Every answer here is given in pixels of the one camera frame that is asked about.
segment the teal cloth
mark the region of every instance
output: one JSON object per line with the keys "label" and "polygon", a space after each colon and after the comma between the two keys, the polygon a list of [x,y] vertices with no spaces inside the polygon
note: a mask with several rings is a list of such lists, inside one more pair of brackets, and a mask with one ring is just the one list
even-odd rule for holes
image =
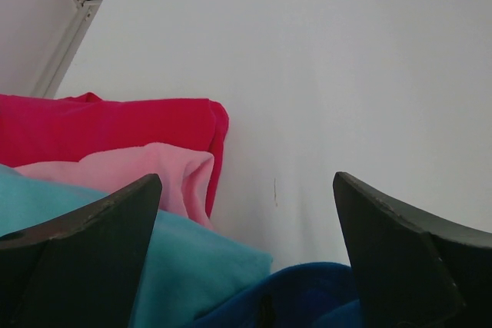
{"label": "teal cloth", "polygon": [[[0,165],[0,236],[106,196],[23,177]],[[180,327],[270,274],[271,256],[158,211],[130,326]]]}

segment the table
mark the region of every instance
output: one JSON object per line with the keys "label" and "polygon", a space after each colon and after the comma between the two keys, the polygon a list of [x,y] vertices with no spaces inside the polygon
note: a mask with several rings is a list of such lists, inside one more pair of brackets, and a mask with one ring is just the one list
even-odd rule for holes
{"label": "table", "polygon": [[104,0],[57,97],[207,97],[231,118],[212,222],[274,270],[348,262],[348,171],[492,231],[490,0]]}

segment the red towel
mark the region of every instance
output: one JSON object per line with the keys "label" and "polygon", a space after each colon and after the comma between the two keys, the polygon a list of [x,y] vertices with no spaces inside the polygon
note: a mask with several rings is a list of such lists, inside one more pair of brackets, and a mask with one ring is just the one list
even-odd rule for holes
{"label": "red towel", "polygon": [[80,161],[99,151],[163,142],[214,155],[205,211],[211,214],[229,118],[208,99],[103,101],[87,93],[48,100],[0,94],[0,163]]}

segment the cloth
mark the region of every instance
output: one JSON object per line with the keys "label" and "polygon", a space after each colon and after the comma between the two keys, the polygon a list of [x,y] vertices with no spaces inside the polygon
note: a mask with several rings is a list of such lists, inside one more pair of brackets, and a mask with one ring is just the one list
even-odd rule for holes
{"label": "cloth", "polygon": [[152,143],[90,154],[79,162],[47,161],[17,167],[26,177],[115,192],[149,173],[162,182],[159,208],[212,229],[205,196],[214,156],[169,144]]}
{"label": "cloth", "polygon": [[194,328],[361,328],[351,268],[307,263],[281,270],[188,325]]}
{"label": "cloth", "polygon": [[[0,236],[58,217],[106,193],[24,177],[0,165]],[[183,326],[270,273],[271,256],[159,210],[130,326]]]}
{"label": "cloth", "polygon": [[208,99],[103,101],[94,94],[48,100],[0,94],[0,164],[80,161],[99,151],[162,142],[214,155],[205,201],[211,214],[228,115]]}

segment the scratch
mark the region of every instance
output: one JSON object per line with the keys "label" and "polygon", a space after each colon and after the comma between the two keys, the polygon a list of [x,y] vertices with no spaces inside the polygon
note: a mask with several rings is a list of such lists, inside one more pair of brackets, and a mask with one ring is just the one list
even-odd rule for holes
{"label": "scratch", "polygon": [[275,201],[275,206],[278,206],[277,202],[277,178],[274,178],[274,201]]}

